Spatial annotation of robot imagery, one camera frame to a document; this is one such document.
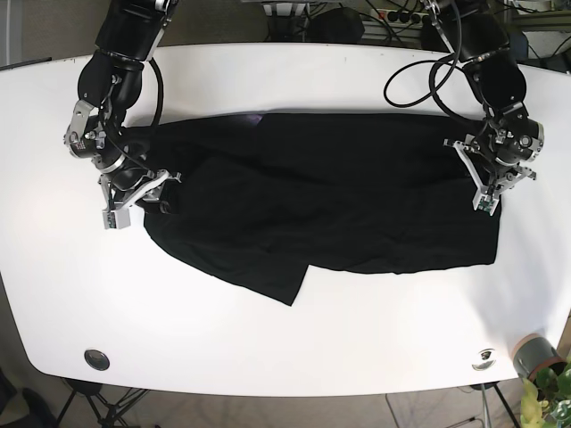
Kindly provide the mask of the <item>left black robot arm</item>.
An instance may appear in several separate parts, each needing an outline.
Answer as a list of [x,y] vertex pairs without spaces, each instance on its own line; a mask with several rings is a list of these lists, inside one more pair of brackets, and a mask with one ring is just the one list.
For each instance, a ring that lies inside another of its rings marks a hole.
[[[435,63],[429,90],[436,104],[468,128],[463,140],[445,140],[468,169],[475,186],[475,210],[492,215],[501,195],[524,178],[544,147],[542,124],[530,119],[524,105],[526,81],[509,48],[509,37],[487,12],[485,1],[426,1],[431,22],[450,50]],[[435,82],[443,66],[459,67],[484,110],[481,121],[452,112],[438,95]]]

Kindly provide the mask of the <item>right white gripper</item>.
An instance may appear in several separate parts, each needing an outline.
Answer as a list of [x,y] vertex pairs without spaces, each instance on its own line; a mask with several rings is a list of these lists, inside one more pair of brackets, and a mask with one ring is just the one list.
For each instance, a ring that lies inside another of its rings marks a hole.
[[98,184],[106,202],[102,210],[106,230],[129,227],[132,207],[150,214],[178,214],[178,190],[174,185],[182,183],[182,174],[158,169],[137,178],[137,173],[142,171],[142,168],[127,168],[112,176],[99,177]]

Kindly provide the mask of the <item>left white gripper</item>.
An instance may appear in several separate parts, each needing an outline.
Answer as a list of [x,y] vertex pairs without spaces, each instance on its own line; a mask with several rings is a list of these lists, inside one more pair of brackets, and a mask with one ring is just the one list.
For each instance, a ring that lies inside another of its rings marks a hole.
[[499,207],[505,192],[525,178],[536,179],[534,171],[518,162],[507,166],[486,156],[474,137],[466,137],[464,141],[445,139],[443,145],[458,154],[475,184],[474,210],[481,210],[490,216]]

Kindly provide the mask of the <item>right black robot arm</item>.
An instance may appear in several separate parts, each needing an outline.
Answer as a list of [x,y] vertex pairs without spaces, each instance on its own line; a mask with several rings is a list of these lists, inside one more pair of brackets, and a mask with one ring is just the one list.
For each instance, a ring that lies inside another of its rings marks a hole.
[[[175,1],[111,2],[96,50],[79,76],[78,100],[63,142],[74,158],[90,160],[99,171],[107,229],[128,227],[133,206],[169,213],[167,189],[182,178],[147,160],[164,105],[164,81],[153,53],[177,7]],[[141,95],[146,65],[157,80],[155,113],[149,127],[129,131],[123,122]]]

